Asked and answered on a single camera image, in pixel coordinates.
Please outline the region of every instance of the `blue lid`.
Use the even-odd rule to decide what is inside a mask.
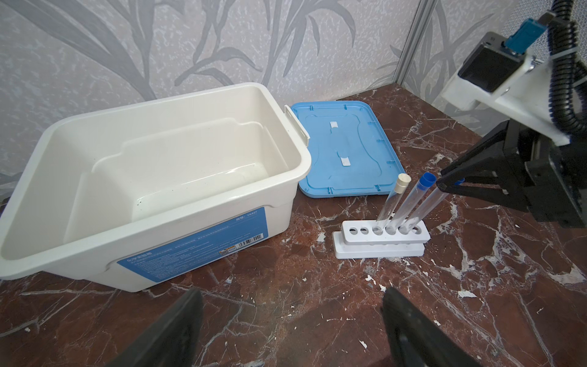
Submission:
[[[425,188],[429,188],[436,182],[436,176],[431,174],[430,172],[426,172],[420,177],[418,180],[418,184],[424,186]]]
[[[310,135],[310,173],[299,182],[309,197],[389,194],[405,173],[369,105],[307,102],[291,107]]]

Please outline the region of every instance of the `white plastic bin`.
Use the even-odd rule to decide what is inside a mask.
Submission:
[[[279,234],[308,139],[256,83],[61,120],[0,217],[0,278],[136,292]]]

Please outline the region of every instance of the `marble table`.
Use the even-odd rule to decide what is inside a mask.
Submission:
[[[347,99],[371,105],[412,177],[479,139],[398,85]],[[384,200],[298,192],[281,235],[135,294],[43,272],[2,281],[0,365],[102,366],[199,287],[196,366],[390,366],[381,285],[483,366],[585,365],[586,230],[452,197],[426,220],[423,257],[337,260],[332,232]]]

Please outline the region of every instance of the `cork stopper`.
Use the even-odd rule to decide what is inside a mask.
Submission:
[[[402,194],[406,191],[407,186],[410,184],[411,177],[408,174],[400,173],[397,175],[396,188],[393,189],[397,194]]]

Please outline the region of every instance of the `test tube rack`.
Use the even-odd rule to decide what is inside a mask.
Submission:
[[[430,233],[423,221],[408,233],[373,232],[375,220],[345,220],[340,231],[333,232],[335,255],[338,259],[411,257],[424,255],[424,244]]]

